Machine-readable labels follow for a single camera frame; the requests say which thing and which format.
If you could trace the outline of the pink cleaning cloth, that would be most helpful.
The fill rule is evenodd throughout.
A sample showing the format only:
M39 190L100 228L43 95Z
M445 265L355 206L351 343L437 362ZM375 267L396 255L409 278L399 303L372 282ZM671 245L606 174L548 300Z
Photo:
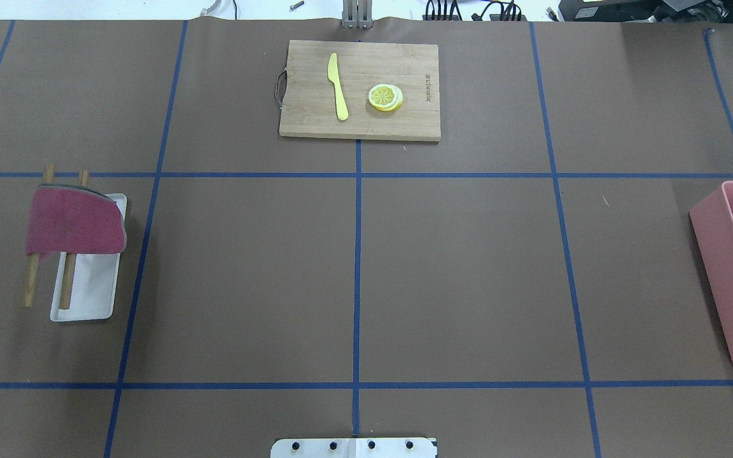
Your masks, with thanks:
M116 201L87 188L42 184L32 195L24 254L114 254L126 247L124 217Z

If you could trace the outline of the yellow plastic knife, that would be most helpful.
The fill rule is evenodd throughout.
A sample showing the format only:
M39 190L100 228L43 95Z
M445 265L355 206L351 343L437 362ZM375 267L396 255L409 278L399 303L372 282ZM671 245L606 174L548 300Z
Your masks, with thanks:
M349 110L346 100L344 99L340 81L338 55L335 52L333 52L329 57L326 75L328 75L328 81L331 82L333 86L335 97L335 116L337 116L339 121L347 121L349 118Z

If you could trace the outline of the lemon slice toy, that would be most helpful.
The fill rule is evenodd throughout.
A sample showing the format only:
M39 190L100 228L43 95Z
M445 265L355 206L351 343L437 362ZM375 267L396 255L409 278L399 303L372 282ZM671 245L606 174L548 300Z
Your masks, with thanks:
M393 112L403 104L404 95L398 86L381 83L370 88L367 99L379 112Z

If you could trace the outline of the wooden cutting board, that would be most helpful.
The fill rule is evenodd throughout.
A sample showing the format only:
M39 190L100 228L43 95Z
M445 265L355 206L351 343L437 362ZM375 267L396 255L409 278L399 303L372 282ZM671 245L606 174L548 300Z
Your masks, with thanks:
M338 55L347 121L335 112L328 60ZM279 134L290 138L439 142L440 50L433 44L346 43L293 39ZM367 97L377 84L398 86L398 110L379 112Z

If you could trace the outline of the white rectangular tray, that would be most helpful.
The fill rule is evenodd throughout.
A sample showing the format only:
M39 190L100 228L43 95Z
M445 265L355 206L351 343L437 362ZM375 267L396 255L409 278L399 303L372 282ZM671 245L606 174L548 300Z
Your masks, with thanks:
M126 197L123 194L106 194L116 201L125 221ZM50 319L53 322L107 319L113 313L115 289L119 268L120 253L78 254L74 275L74 285L69 310L59 310L59 290L61 287L65 252L60 252L59 267Z

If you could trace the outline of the wooden rack rod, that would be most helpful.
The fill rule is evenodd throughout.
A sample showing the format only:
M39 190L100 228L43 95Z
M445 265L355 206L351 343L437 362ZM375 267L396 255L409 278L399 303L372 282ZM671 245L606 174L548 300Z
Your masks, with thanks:
M53 182L53 175L55 175L55 166L53 164L46 164L43 169L43 177L41 178L41 184L47 184ZM33 304L33 298L35 294L37 275L39 268L39 261L41 255L39 253L31 253L27 257L27 269L24 279L24 292L23 292L23 308L30 308Z
M59 310L69 310L71 306L76 261L78 261L76 253L65 254L64 270L59 290Z

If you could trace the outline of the aluminium frame post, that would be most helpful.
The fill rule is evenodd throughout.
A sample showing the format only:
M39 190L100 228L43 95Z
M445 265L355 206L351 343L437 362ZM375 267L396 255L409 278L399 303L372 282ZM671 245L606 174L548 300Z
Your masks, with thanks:
M372 12L372 0L343 0L341 24L344 29L371 29L374 25Z

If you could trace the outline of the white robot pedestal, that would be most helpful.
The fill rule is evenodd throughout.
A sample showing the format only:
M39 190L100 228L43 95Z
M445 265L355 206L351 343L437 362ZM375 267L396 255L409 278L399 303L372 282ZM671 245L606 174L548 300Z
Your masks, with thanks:
M435 438L283 438L270 457L437 457Z

